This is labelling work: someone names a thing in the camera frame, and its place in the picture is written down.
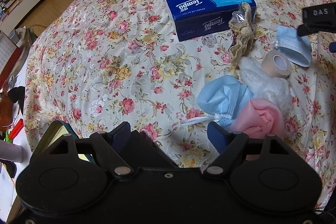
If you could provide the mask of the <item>white fluffy plush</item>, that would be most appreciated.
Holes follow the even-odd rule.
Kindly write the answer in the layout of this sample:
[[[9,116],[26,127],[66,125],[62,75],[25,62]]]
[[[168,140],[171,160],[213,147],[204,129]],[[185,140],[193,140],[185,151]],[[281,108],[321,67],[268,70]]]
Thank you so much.
[[[270,77],[253,57],[242,57],[239,68],[240,79],[249,87],[254,97],[272,102],[286,118],[292,109],[288,81],[279,77]]]

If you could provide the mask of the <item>floral bed cover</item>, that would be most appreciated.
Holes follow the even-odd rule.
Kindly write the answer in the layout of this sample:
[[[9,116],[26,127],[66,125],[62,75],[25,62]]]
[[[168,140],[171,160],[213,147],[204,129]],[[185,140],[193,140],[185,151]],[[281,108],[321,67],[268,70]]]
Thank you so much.
[[[261,63],[276,50],[277,26],[298,27],[302,9],[335,0],[255,0],[255,39],[243,56]],[[34,42],[26,70],[24,122],[36,149],[52,121],[65,121],[81,138],[123,121],[142,131],[180,167],[207,166],[216,152],[197,97],[231,64],[231,31],[180,42],[165,0],[74,0]],[[335,54],[333,34],[310,35],[309,67],[292,65],[292,109],[284,140],[320,176],[318,209],[335,191]]]

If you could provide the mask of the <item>red marker pen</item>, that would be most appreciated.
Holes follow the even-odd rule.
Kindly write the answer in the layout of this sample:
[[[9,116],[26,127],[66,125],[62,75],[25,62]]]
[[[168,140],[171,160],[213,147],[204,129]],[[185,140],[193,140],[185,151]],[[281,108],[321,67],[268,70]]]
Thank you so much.
[[[20,133],[20,131],[24,127],[23,119],[18,120],[17,124],[13,127],[11,132],[9,133],[9,140],[14,140],[16,136]]]

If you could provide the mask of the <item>pink cloth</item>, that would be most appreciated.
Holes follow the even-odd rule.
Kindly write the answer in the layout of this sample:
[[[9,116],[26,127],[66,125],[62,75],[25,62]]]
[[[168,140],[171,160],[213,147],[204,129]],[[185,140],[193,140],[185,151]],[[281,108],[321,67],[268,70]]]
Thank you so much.
[[[275,104],[260,98],[250,99],[228,131],[242,132],[252,139],[264,139],[273,134],[283,140],[284,118]]]

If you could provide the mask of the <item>black plush toy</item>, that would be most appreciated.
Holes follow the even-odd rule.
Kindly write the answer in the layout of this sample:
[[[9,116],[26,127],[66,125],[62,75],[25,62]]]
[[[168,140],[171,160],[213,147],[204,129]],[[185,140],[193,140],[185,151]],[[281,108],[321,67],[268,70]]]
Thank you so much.
[[[19,109],[23,114],[25,104],[25,87],[23,86],[14,87],[7,92],[7,95],[11,100],[11,102],[19,104]]]

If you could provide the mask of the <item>blue Tempo tissue pack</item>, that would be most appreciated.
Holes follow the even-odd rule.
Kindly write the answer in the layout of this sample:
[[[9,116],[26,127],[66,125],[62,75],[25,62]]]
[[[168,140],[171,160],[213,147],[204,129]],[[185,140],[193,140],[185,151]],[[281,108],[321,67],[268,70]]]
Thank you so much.
[[[255,0],[165,0],[178,40],[185,40],[229,29],[229,21],[242,3],[255,14]]]

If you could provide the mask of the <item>beige tape roll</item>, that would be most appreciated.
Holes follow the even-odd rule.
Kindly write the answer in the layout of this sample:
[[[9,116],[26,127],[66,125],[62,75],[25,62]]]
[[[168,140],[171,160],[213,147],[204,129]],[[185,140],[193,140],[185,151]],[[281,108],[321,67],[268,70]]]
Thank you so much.
[[[261,66],[270,77],[287,79],[291,74],[289,60],[285,55],[276,50],[271,50],[266,54]]]

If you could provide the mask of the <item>beige crumpled mesh cloth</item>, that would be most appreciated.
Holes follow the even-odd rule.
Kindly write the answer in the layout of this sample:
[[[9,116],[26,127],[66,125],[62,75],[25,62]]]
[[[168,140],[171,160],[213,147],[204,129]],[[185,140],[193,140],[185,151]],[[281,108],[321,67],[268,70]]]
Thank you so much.
[[[233,42],[228,50],[232,65],[238,65],[239,60],[253,46],[255,27],[252,23],[252,9],[249,3],[243,2],[238,11],[232,13],[228,26],[233,35]]]

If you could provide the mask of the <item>light blue face mask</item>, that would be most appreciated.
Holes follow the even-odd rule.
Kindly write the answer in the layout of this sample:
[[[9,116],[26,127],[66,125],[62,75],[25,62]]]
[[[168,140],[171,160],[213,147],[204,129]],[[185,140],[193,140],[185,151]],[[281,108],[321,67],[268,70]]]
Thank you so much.
[[[301,67],[309,67],[312,48],[307,36],[299,37],[295,28],[277,26],[276,49],[287,59]]]
[[[182,126],[216,122],[228,128],[238,117],[253,93],[249,87],[231,75],[219,77],[205,84],[197,98],[197,104],[206,115],[181,121]]]

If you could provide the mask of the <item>low white shelf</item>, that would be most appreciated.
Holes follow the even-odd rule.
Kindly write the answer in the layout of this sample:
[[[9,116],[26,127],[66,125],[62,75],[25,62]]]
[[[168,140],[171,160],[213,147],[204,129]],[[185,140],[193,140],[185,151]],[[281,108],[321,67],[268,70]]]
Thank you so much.
[[[21,0],[12,5],[12,9],[4,19],[1,19],[1,31],[7,36],[16,29],[23,18],[40,2],[41,0]]]

